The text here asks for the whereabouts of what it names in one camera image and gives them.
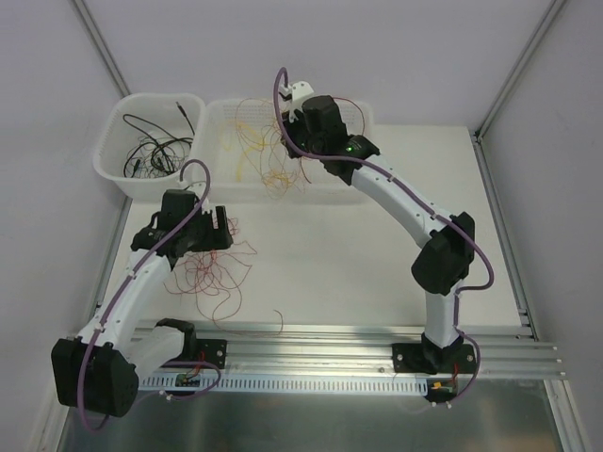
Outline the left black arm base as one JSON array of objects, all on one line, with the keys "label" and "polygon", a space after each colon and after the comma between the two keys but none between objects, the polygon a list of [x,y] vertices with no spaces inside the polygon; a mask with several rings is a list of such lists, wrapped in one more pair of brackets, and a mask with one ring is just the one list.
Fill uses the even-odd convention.
[{"label": "left black arm base", "polygon": [[195,357],[200,362],[214,364],[224,369],[227,358],[228,341],[224,339],[197,339]]}]

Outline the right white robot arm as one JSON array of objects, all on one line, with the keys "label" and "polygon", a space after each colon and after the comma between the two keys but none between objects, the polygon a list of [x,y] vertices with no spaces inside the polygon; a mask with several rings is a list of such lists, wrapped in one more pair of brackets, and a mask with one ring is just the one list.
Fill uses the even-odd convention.
[{"label": "right white robot arm", "polygon": [[411,266],[426,298],[420,347],[402,355],[411,370],[431,374],[453,365],[464,340],[456,329],[456,295],[475,252],[475,222],[467,213],[439,218],[434,207],[403,183],[379,148],[352,135],[329,95],[305,100],[295,113],[277,111],[285,147],[293,157],[320,161],[327,172],[369,196],[414,239],[420,249]]}]

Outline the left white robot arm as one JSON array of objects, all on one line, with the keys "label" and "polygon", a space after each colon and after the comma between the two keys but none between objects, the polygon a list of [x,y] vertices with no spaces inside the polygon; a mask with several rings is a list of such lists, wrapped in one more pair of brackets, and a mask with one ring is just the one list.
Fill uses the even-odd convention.
[{"label": "left white robot arm", "polygon": [[123,417],[144,379],[165,363],[188,366],[200,357],[195,327],[184,320],[163,318],[141,341],[132,338],[143,309],[182,258],[233,245],[225,207],[204,203],[193,191],[167,190],[149,224],[133,236],[113,295],[75,337],[55,343],[51,363],[61,405]]}]

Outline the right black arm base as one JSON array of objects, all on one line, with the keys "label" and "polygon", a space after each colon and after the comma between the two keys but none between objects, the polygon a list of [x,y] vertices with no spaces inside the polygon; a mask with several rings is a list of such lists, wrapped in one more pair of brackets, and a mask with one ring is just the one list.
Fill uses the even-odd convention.
[{"label": "right black arm base", "polygon": [[425,358],[420,343],[394,343],[391,349],[395,373],[431,373],[431,364]]}]

